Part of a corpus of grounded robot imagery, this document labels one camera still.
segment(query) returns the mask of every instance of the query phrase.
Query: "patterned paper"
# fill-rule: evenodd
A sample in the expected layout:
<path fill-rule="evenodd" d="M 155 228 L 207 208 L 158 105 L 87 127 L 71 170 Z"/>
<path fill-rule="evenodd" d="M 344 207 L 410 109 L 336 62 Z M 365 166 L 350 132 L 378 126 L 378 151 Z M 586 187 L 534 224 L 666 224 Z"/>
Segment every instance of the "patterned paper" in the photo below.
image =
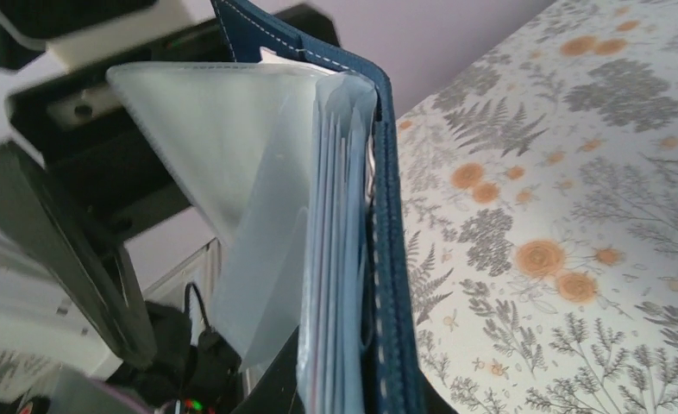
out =
<path fill-rule="evenodd" d="M 678 0 L 557 2 L 398 127 L 441 395 L 678 412 Z"/>

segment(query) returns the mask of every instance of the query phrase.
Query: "black wire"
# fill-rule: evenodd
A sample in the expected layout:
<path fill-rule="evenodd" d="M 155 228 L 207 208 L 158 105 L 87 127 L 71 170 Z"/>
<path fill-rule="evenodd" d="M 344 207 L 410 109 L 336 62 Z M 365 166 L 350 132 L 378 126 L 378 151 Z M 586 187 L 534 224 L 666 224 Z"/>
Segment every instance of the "black wire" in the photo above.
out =
<path fill-rule="evenodd" d="M 194 292 L 194 296 L 197 297 L 197 302 L 199 302 L 199 312 L 202 314 L 202 320 L 204 321 L 204 327 L 208 330 L 212 330 L 212 325 L 210 325 L 210 320 L 207 318 L 207 310 L 204 308 L 204 301 L 202 299 L 202 293 L 199 291 L 199 287 L 194 282 L 189 282 L 184 288 L 184 313 L 189 315 L 191 312 L 191 292 Z"/>

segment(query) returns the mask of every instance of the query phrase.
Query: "paper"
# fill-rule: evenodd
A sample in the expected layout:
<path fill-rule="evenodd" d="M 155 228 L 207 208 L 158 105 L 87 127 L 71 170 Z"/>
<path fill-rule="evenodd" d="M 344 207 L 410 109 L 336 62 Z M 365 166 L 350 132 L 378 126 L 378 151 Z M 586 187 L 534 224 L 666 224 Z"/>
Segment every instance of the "paper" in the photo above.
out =
<path fill-rule="evenodd" d="M 365 157 L 376 99 L 374 86 L 353 74 L 317 82 L 297 365 L 307 414 L 364 412 Z"/>
<path fill-rule="evenodd" d="M 276 54 L 271 49 L 268 49 L 267 47 L 261 47 L 261 63 L 276 63 L 276 64 L 281 64 L 281 65 L 307 67 L 307 68 L 314 69 L 314 70 L 317 70 L 317 71 L 322 72 L 322 73 L 326 73 L 328 75 L 336 73 L 336 72 L 332 71 L 331 69 L 327 69 L 327 68 L 321 67 L 319 65 L 314 65 L 312 63 L 297 62 L 296 60 L 281 58 L 280 56 L 278 56 L 278 54 Z"/>
<path fill-rule="evenodd" d="M 59 365 L 43 356 L 0 348 L 0 402 L 13 402 Z"/>

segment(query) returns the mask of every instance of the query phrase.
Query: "blue leather edge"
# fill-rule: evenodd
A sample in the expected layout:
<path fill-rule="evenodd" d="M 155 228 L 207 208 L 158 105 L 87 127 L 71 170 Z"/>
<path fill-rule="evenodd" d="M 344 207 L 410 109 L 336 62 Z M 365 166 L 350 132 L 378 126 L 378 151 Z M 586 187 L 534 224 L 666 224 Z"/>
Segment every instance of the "blue leather edge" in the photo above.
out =
<path fill-rule="evenodd" d="M 372 79 L 379 96 L 375 122 L 376 221 L 373 223 L 376 402 L 378 413 L 425 411 L 418 370 L 400 206 L 397 131 L 392 87 L 374 63 L 296 30 L 246 0 L 211 0 L 233 60 L 260 61 L 260 47 L 278 55 Z"/>

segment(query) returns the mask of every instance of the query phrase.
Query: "black device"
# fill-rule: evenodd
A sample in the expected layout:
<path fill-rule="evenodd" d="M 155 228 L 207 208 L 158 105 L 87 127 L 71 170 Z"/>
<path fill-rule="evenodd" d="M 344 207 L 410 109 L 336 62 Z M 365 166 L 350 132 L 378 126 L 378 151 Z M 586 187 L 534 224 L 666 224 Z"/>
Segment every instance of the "black device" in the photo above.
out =
<path fill-rule="evenodd" d="M 0 24 L 23 46 L 44 42 L 153 6 L 157 0 L 0 0 Z"/>

